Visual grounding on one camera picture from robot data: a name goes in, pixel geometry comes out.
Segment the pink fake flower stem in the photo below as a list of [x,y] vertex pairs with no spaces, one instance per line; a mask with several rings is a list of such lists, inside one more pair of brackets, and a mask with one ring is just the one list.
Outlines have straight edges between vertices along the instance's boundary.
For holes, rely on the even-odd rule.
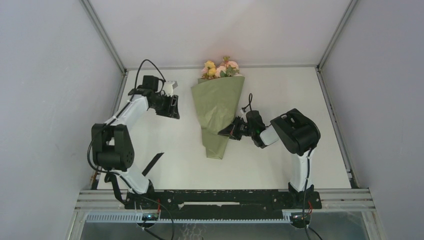
[[217,78],[224,78],[225,76],[225,67],[224,66],[219,66],[216,67],[216,74],[215,74],[215,78],[213,79],[217,79]]

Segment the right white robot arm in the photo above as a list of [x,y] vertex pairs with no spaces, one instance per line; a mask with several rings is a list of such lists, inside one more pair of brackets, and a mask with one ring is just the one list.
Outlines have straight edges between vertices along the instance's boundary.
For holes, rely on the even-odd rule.
[[235,117],[218,135],[237,141],[243,136],[250,137],[261,149],[280,140],[292,154],[289,203],[295,208],[302,208],[309,201],[306,191],[313,188],[311,158],[321,138],[317,125],[296,108],[272,119],[270,126],[264,124],[257,110],[248,111],[245,118]]

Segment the orange wrapping paper sheet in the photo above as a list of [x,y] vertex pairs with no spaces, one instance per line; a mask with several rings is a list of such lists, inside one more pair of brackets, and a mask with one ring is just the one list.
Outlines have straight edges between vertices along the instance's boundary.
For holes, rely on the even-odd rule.
[[191,87],[207,158],[221,160],[224,157],[229,137],[219,135],[218,132],[233,122],[244,82],[245,77],[240,75],[215,79],[199,78],[197,84]]

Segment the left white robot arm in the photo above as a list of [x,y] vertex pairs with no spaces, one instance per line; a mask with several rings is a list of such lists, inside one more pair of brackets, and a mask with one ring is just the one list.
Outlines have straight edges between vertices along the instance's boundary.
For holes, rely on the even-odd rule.
[[137,202],[149,209],[156,203],[157,196],[149,189],[152,187],[147,174],[162,157],[156,154],[144,170],[134,165],[135,150],[130,130],[137,120],[149,109],[158,116],[179,119],[178,95],[166,95],[151,90],[134,91],[124,107],[105,123],[92,126],[92,140],[89,153],[93,163],[106,171],[104,180],[119,189],[117,178],[121,178],[130,192],[137,195]]

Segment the yellow fake flower stem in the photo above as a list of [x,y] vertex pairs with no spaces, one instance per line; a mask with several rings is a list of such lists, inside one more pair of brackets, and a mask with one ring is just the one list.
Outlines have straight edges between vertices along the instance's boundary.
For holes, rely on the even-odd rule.
[[203,79],[214,79],[216,77],[217,68],[213,61],[208,60],[204,63],[204,68],[201,70]]

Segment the peach fake flower stem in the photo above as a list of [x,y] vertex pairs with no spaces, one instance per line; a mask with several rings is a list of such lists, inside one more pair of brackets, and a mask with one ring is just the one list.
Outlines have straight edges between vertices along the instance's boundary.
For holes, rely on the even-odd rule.
[[222,58],[222,65],[225,68],[224,73],[226,77],[233,77],[240,73],[239,65],[235,61],[230,60],[230,58],[230,56],[224,56]]

